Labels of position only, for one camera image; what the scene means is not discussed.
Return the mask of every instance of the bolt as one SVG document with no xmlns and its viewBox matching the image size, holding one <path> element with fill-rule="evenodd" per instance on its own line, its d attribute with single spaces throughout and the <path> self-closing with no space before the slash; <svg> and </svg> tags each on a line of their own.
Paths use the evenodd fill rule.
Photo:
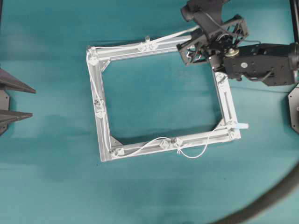
<svg viewBox="0 0 299 224">
<path fill-rule="evenodd" d="M 245 68 L 248 67 L 248 64 L 247 64 L 246 62 L 243 62 L 243 63 L 241 64 L 241 67 L 245 69 Z"/>
</svg>

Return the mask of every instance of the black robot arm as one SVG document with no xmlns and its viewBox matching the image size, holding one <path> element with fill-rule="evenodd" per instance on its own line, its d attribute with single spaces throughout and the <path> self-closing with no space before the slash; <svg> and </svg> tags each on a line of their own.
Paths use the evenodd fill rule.
<svg viewBox="0 0 299 224">
<path fill-rule="evenodd" d="M 214 71 L 222 71 L 228 78 L 241 81 L 245 77 L 253 82 L 261 81 L 267 86 L 296 83 L 298 43 L 257 43 L 239 47 L 243 41 L 251 42 L 246 40 L 249 35 L 247 25 L 239 15 L 227 22 L 221 20 L 222 6 L 226 2 L 228 0 L 190 0 L 181 9 L 186 21 L 194 21 L 199 25 L 191 33 L 191 40 L 177 46 L 185 65 L 210 63 Z M 298 33 L 297 7 L 298 4 L 292 8 L 295 34 Z"/>
</svg>

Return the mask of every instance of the white wire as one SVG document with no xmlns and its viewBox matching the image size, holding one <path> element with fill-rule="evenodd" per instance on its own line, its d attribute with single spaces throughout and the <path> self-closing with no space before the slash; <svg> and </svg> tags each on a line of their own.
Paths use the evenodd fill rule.
<svg viewBox="0 0 299 224">
<path fill-rule="evenodd" d="M 177 33 L 174 33 L 174 34 L 171 34 L 171 35 L 168 35 L 168 36 L 164 36 L 164 37 L 160 37 L 158 39 L 155 39 L 155 40 L 152 40 L 152 41 L 149 41 L 148 44 L 152 44 L 152 43 L 159 43 L 159 42 L 162 42 L 162 41 L 165 41 L 165 40 L 169 40 L 171 38 L 174 38 L 174 37 L 177 37 L 177 36 L 180 36 L 182 34 L 185 34 L 185 33 L 188 33 L 188 32 L 192 32 L 196 29 L 198 29 L 199 26 L 195 26 L 193 28 L 190 28 L 190 29 L 185 29 L 183 31 L 180 31 L 180 32 L 177 32 Z M 107 49 L 112 49 L 112 50 L 108 50 L 106 51 L 107 53 L 113 53 L 113 52 L 117 52 L 117 51 L 120 51 L 120 49 L 137 49 L 139 46 L 138 45 L 135 45 L 135 46 L 128 46 L 128 47 L 102 47 L 102 46 L 99 46 L 99 47 L 96 47 L 96 49 L 100 49 L 100 48 L 107 48 Z"/>
<path fill-rule="evenodd" d="M 177 36 L 181 36 L 181 35 L 183 35 L 183 34 L 185 34 L 185 33 L 192 32 L 192 31 L 194 31 L 194 30 L 196 30 L 196 29 L 198 29 L 198 28 L 199 28 L 199 26 L 197 25 L 197 26 L 192 27 L 192 28 L 190 28 L 190 29 L 185 29 L 185 30 L 183 30 L 183 31 L 180 31 L 180 32 L 177 32 L 177 33 L 168 35 L 168 36 L 160 37 L 160 38 L 158 38 L 158 39 L 152 40 L 151 42 L 152 42 L 152 43 L 158 43 L 158 42 L 161 42 L 161 41 L 165 41 L 165 40 L 168 40 L 168 39 L 177 37 Z"/>
<path fill-rule="evenodd" d="M 212 134 L 214 133 L 214 131 L 216 131 L 217 129 L 219 129 L 219 127 L 217 127 L 217 128 L 215 128 L 213 131 L 211 131 L 211 133 L 208 135 L 208 138 L 207 138 L 207 140 L 206 140 L 206 145 L 205 145 L 205 147 L 204 147 L 204 149 L 202 150 L 202 152 L 199 154 L 199 155 L 197 155 L 197 156 L 188 156 L 188 155 L 186 155 L 184 152 L 183 152 L 183 148 L 184 148 L 184 146 L 183 147 L 180 147 L 180 146 L 178 146 L 178 154 L 182 154 L 183 156 L 185 156 L 185 157 L 187 157 L 187 158 L 189 158 L 189 159 L 197 159 L 197 158 L 199 158 L 199 157 L 202 157 L 202 155 L 206 152 L 206 149 L 207 149 L 207 146 L 209 145 L 209 141 L 210 141 L 210 138 L 211 138 L 211 136 L 212 136 Z"/>
<path fill-rule="evenodd" d="M 97 88 L 96 88 L 96 85 L 95 85 L 95 81 L 94 81 L 94 79 L 93 79 L 93 76 L 92 76 L 92 74 L 91 74 L 91 72 L 90 72 L 90 69 L 89 69 L 89 66 L 88 66 L 88 55 L 89 55 L 89 53 L 86 54 L 86 63 L 87 63 L 87 68 L 88 68 L 89 77 L 90 77 L 90 80 L 91 80 L 91 82 L 92 82 L 92 85 L 93 85 L 95 94 L 96 94 L 96 96 L 97 96 L 97 98 L 98 98 L 98 101 L 99 101 L 99 103 L 101 104 L 101 107 L 104 108 L 104 104 L 103 104 L 103 102 L 102 102 L 101 99 L 100 99 L 100 96 L 99 96 L 99 94 L 98 94 L 98 91 L 97 91 Z M 107 121 L 107 119 L 106 119 L 106 116 L 103 116 L 103 122 L 106 123 L 107 126 L 109 125 L 109 124 L 108 124 L 108 121 Z M 107 140 L 106 140 L 106 129 L 105 129 L 105 128 L 104 128 L 104 133 L 103 133 L 103 135 L 104 135 L 105 146 L 106 146 L 107 150 L 109 151 L 110 147 L 108 147 L 108 145 L 107 145 Z"/>
<path fill-rule="evenodd" d="M 222 37 L 224 36 L 230 36 L 228 33 L 223 33 L 222 35 L 220 35 L 216 41 L 219 41 Z"/>
<path fill-rule="evenodd" d="M 146 144 L 144 144 L 142 147 L 140 147 L 139 149 L 137 149 L 136 151 L 130 153 L 130 154 L 127 154 L 127 155 L 124 155 L 124 156 L 117 156 L 116 157 L 120 157 L 120 158 L 125 158 L 125 157 L 128 157 L 128 156 L 132 156 L 132 155 L 135 155 L 136 153 L 140 152 L 141 150 L 143 150 L 145 147 L 149 146 L 151 143 L 157 141 L 157 140 L 162 140 L 162 139 L 167 139 L 169 141 L 171 141 L 170 138 L 167 138 L 167 137 L 159 137 L 159 138 L 156 138 L 156 139 L 153 139 L 152 141 L 149 141 L 147 142 Z"/>
</svg>

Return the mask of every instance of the teal floor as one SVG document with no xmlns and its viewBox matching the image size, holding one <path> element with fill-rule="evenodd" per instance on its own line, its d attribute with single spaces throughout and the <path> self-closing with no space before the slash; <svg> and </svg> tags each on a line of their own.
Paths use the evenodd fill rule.
<svg viewBox="0 0 299 224">
<path fill-rule="evenodd" d="M 1 67 L 37 90 L 8 91 L 32 112 L 0 137 L 2 224 L 205 224 L 241 208 L 299 158 L 287 94 L 293 88 L 230 81 L 239 141 L 189 160 L 176 152 L 101 163 L 85 61 L 88 45 L 139 41 L 189 27 L 185 0 L 4 0 Z M 287 0 L 231 0 L 251 40 L 289 44 Z M 210 130 L 220 119 L 209 66 L 178 53 L 115 62 L 104 74 L 111 133 L 123 143 Z M 186 150 L 196 154 L 201 148 Z M 295 224 L 299 192 L 250 224 Z"/>
</svg>

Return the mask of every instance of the aluminum frame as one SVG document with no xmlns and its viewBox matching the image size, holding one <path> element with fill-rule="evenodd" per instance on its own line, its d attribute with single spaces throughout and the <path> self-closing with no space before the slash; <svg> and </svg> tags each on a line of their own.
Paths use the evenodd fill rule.
<svg viewBox="0 0 299 224">
<path fill-rule="evenodd" d="M 215 87 L 222 113 L 222 119 L 215 130 L 178 136 L 170 138 L 171 140 L 156 140 L 146 147 L 144 146 L 148 142 L 123 145 L 110 135 L 102 77 L 102 73 L 107 66 L 117 60 L 177 52 L 176 45 L 186 42 L 190 40 L 190 38 L 189 35 L 186 35 L 155 42 L 151 41 L 149 37 L 146 37 L 145 42 L 115 46 L 113 48 L 90 47 L 88 49 L 86 62 L 91 81 L 101 161 L 111 161 L 131 156 L 177 150 L 178 147 L 197 147 L 205 145 L 207 141 L 208 144 L 214 144 L 241 138 L 240 129 L 247 127 L 238 124 L 228 77 L 225 73 L 213 71 Z"/>
</svg>

